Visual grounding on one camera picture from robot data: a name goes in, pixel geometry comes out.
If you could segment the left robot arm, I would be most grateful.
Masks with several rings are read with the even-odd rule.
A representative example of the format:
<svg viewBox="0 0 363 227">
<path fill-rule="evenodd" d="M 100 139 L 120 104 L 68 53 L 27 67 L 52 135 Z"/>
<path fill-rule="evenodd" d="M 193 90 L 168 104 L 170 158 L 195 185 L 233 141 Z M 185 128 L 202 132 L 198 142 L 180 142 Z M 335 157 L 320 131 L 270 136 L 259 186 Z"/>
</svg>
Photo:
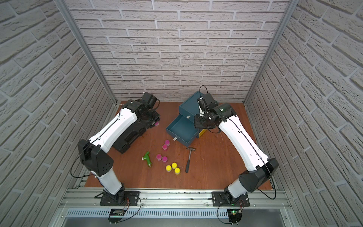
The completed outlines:
<svg viewBox="0 0 363 227">
<path fill-rule="evenodd" d="M 155 127 L 160 121 L 155 106 L 159 103 L 156 96 L 147 92 L 139 99 L 128 100 L 100 132 L 78 142 L 80 161 L 103 186 L 106 204 L 118 205 L 125 201 L 125 187 L 113 170 L 114 161 L 108 152 L 114 148 L 125 153 L 147 129 Z"/>
</svg>

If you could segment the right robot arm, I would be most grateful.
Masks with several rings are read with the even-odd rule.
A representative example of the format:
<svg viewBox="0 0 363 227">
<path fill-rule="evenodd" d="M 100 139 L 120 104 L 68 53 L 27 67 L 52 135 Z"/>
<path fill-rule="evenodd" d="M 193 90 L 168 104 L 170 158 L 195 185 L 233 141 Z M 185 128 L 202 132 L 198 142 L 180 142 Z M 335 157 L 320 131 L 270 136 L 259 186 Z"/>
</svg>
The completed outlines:
<svg viewBox="0 0 363 227">
<path fill-rule="evenodd" d="M 219 104 L 210 93 L 200 93 L 197 102 L 199 113 L 194 116 L 194 127 L 206 130 L 218 128 L 232 142 L 245 164 L 246 171 L 224 189 L 226 202 L 234 204 L 242 195 L 254 192 L 270 180 L 279 163 L 257 146 L 230 104 Z"/>
</svg>

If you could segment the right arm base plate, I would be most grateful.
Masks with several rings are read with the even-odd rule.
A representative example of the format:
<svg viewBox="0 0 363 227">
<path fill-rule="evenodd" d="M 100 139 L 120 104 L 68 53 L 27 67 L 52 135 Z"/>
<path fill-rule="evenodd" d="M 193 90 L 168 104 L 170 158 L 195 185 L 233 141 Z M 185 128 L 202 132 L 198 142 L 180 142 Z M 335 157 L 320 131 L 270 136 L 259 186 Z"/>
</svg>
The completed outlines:
<svg viewBox="0 0 363 227">
<path fill-rule="evenodd" d="M 240 197 L 233 199 L 230 202 L 222 191 L 213 191 L 211 193 L 211 199 L 214 207 L 221 206 L 232 206 L 232 207 L 250 207 L 250 201 L 247 194 L 242 194 Z"/>
</svg>

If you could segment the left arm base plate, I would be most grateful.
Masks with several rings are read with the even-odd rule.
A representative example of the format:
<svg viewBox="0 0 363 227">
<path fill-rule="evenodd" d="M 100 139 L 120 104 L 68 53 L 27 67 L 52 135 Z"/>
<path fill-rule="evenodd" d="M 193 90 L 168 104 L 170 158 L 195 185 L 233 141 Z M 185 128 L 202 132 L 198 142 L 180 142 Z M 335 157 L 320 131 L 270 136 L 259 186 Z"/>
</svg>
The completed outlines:
<svg viewBox="0 0 363 227">
<path fill-rule="evenodd" d="M 125 206 L 129 203 L 130 206 L 139 205 L 140 191 L 122 191 L 116 195 L 111 195 L 106 191 L 103 191 L 100 197 L 101 206 Z"/>
</svg>

